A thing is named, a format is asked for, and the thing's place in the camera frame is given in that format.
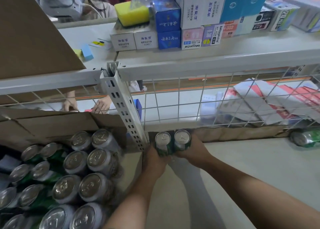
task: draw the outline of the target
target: wire grid panel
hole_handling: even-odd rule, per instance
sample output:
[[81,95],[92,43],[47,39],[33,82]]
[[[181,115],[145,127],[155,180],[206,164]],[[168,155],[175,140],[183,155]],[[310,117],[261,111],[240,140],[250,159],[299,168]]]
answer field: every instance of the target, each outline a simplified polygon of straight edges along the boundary
[[144,82],[145,131],[198,127],[289,129],[318,126],[318,65],[286,67],[282,73]]
[[148,140],[126,82],[122,82],[116,72],[114,77],[101,77],[101,85],[102,89],[109,94],[137,149],[143,151]]

